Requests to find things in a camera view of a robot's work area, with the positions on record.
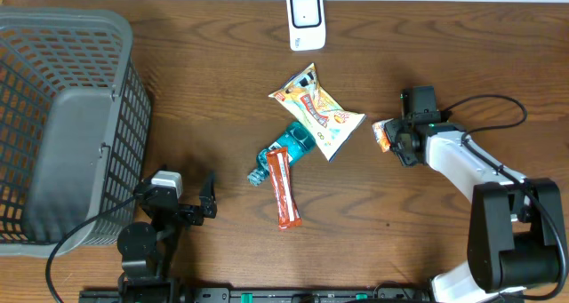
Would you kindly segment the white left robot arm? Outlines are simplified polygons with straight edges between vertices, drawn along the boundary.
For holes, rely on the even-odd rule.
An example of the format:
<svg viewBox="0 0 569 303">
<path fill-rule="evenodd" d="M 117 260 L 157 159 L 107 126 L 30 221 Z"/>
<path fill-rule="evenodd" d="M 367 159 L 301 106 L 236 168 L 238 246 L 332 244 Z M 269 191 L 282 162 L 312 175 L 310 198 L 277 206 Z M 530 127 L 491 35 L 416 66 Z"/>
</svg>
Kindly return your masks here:
<svg viewBox="0 0 569 303">
<path fill-rule="evenodd" d="M 118 236 L 124 270 L 118 281 L 120 302 L 193 300 L 191 291 L 169 274 L 182 232 L 217 215 L 214 181 L 209 173 L 198 194 L 199 205 L 180 202 L 183 185 L 178 172 L 159 170 L 137 184 L 133 196 L 150 222 L 134 222 Z"/>
</svg>

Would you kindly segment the red white snack bar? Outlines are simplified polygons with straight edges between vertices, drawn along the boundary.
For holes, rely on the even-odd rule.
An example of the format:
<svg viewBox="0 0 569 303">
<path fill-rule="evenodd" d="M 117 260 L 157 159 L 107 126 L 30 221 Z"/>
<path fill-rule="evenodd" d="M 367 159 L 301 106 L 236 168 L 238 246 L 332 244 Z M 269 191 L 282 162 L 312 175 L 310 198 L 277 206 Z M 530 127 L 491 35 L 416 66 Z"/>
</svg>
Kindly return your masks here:
<svg viewBox="0 0 569 303">
<path fill-rule="evenodd" d="M 277 148 L 266 154 L 270 182 L 278 206 L 278 227 L 285 230 L 302 224 L 291 185 L 288 148 Z"/>
</svg>

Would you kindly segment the orange tissue pack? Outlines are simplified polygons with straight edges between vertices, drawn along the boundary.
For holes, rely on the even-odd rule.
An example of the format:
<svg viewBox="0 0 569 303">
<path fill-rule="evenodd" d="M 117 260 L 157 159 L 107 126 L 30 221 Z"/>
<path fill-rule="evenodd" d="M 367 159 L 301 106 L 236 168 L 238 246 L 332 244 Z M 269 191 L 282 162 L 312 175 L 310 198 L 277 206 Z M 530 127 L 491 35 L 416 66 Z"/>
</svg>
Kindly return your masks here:
<svg viewBox="0 0 569 303">
<path fill-rule="evenodd" d="M 390 140 L 387 134 L 387 124 L 392 119 L 381 120 L 373 124 L 373 133 L 383 153 L 390 151 Z"/>
</svg>

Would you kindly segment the blue mouthwash bottle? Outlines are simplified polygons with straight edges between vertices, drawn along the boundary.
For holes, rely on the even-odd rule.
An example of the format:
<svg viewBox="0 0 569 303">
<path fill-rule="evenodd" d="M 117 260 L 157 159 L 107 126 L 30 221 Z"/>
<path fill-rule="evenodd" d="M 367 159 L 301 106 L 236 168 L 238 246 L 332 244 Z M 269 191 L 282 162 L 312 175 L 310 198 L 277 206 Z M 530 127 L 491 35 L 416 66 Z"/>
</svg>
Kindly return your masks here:
<svg viewBox="0 0 569 303">
<path fill-rule="evenodd" d="M 266 154 L 272 150 L 287 148 L 288 161 L 290 166 L 293 166 L 316 145 L 314 137 L 301 123 L 292 122 L 280 137 L 260 151 L 256 157 L 257 167 L 250 172 L 247 179 L 257 187 L 269 176 Z"/>
</svg>

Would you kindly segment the yellow chip snack bag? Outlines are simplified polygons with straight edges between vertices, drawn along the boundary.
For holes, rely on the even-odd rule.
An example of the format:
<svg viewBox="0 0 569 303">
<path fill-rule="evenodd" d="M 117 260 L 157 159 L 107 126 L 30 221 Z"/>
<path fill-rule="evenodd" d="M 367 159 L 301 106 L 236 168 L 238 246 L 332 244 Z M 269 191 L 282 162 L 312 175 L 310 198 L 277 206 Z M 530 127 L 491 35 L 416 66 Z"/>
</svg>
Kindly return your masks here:
<svg viewBox="0 0 569 303">
<path fill-rule="evenodd" d="M 316 145 L 331 162 L 366 115 L 345 110 L 320 84 L 310 63 L 280 89 L 270 93 L 310 132 Z"/>
</svg>

